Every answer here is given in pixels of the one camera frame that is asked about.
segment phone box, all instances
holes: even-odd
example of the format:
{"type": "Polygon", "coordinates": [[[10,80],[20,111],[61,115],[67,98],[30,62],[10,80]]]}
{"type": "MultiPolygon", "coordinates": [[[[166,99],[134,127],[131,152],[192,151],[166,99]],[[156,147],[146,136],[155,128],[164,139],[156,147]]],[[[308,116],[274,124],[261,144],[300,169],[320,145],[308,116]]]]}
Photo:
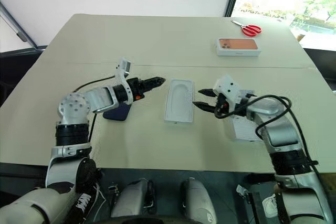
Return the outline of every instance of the phone box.
{"type": "Polygon", "coordinates": [[[256,41],[251,38],[227,39],[215,41],[218,56],[258,56],[261,53],[256,41]]]}

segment window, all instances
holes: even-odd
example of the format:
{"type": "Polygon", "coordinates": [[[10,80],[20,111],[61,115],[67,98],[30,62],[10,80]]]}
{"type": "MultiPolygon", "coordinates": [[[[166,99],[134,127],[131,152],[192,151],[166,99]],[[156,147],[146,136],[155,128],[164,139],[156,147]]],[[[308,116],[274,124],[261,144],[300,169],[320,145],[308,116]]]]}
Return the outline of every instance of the window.
{"type": "Polygon", "coordinates": [[[336,0],[236,0],[232,16],[278,19],[303,47],[336,50],[336,0]]]}

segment table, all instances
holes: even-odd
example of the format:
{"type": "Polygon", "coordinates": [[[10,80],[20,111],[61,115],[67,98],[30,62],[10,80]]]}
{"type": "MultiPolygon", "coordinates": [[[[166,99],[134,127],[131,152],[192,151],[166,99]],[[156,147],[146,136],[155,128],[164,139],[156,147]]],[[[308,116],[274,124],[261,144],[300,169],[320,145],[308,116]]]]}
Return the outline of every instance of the table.
{"type": "MultiPolygon", "coordinates": [[[[161,29],[158,37],[165,37],[166,42],[170,40],[171,45],[178,44],[184,49],[188,45],[179,44],[180,40],[174,33],[165,30],[170,27],[168,24],[171,20],[178,20],[176,22],[180,26],[187,23],[186,27],[191,30],[189,34],[195,38],[197,36],[193,29],[200,30],[198,23],[201,23],[201,27],[208,27],[216,21],[231,26],[229,19],[224,18],[75,15],[1,107],[0,162],[48,165],[50,149],[55,144],[57,106],[61,98],[85,82],[111,75],[119,57],[124,56],[134,61],[130,77],[146,79],[161,76],[168,82],[146,93],[145,99],[135,102],[125,122],[105,120],[101,115],[97,117],[91,156],[98,167],[272,172],[270,158],[263,143],[234,142],[227,121],[218,120],[210,113],[194,108],[192,124],[163,121],[169,79],[192,79],[195,84],[194,100],[214,102],[196,91],[211,88],[216,79],[228,73],[241,88],[254,89],[257,95],[271,93],[289,97],[306,136],[311,156],[320,162],[319,171],[336,172],[336,99],[309,57],[289,34],[288,28],[276,23],[275,26],[279,26],[279,29],[272,32],[268,28],[268,24],[271,27],[272,22],[256,20],[254,23],[263,24],[264,34],[273,33],[270,36],[273,43],[268,46],[263,43],[265,48],[262,54],[253,59],[215,57],[212,54],[211,40],[208,39],[208,54],[204,56],[208,58],[207,61],[204,61],[201,54],[194,55],[193,61],[188,60],[192,56],[187,53],[185,58],[176,54],[169,58],[166,51],[162,55],[157,54],[155,46],[148,47],[146,53],[143,50],[141,54],[135,55],[133,49],[122,51],[126,39],[123,31],[119,32],[123,36],[113,36],[113,39],[118,40],[113,46],[106,40],[101,41],[104,36],[99,35],[98,28],[93,34],[89,33],[89,29],[83,32],[83,27],[94,28],[92,23],[96,23],[101,32],[109,37],[112,33],[103,29],[104,26],[100,23],[126,24],[125,20],[129,20],[134,28],[133,34],[138,34],[137,29],[141,26],[139,23],[142,19],[146,23],[155,23],[155,29],[161,29]],[[81,32],[74,38],[76,28],[81,32]],[[278,40],[286,41],[286,49],[269,56],[278,40]],[[98,47],[97,54],[92,54],[94,45],[98,47]],[[289,62],[288,55],[284,53],[287,48],[292,48],[297,55],[293,57],[293,61],[289,62]],[[282,54],[284,57],[281,59],[274,56],[282,54]],[[204,62],[208,62],[207,66],[202,66],[204,62]]],[[[139,37],[137,45],[143,45],[147,35],[154,38],[150,36],[151,33],[144,33],[146,36],[139,37]]],[[[207,30],[206,34],[209,37],[211,32],[207,30]]],[[[193,45],[189,40],[184,43],[188,43],[189,47],[193,45]]],[[[177,46],[168,50],[177,51],[177,46]]],[[[87,89],[111,83],[113,80],[95,83],[87,89]]]]}

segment robotic arm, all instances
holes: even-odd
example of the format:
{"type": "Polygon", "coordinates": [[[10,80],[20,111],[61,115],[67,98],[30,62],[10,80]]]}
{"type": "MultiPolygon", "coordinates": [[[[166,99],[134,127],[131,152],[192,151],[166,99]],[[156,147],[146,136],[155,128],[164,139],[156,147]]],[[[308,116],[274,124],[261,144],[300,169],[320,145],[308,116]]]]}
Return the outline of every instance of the robotic arm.
{"type": "Polygon", "coordinates": [[[90,159],[90,112],[131,104],[165,79],[126,80],[131,62],[122,59],[115,73],[116,86],[106,86],[64,97],[59,104],[56,146],[51,150],[45,188],[33,190],[0,209],[0,223],[83,223],[98,193],[96,164],[90,159]]]}
{"type": "Polygon", "coordinates": [[[286,111],[280,101],[252,95],[240,97],[240,87],[230,76],[218,79],[213,89],[199,92],[217,97],[216,106],[194,102],[200,109],[214,113],[219,119],[233,114],[245,116],[261,126],[260,136],[271,157],[275,179],[281,188],[281,193],[276,193],[280,220],[289,223],[296,218],[309,217],[312,223],[315,223],[316,218],[333,223],[326,194],[317,173],[311,169],[315,163],[307,158],[295,127],[283,116],[286,111]]]}

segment red scissors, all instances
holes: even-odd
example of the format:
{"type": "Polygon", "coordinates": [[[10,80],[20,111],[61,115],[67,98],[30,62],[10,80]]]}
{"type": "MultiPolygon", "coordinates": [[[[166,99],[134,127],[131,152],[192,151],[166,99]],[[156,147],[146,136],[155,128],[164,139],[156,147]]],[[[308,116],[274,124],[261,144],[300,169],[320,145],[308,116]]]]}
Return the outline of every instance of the red scissors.
{"type": "Polygon", "coordinates": [[[243,34],[245,34],[248,37],[255,37],[256,35],[260,34],[262,32],[262,29],[259,26],[255,25],[243,25],[237,21],[231,20],[233,23],[237,24],[238,26],[241,26],[241,30],[243,34]]]}

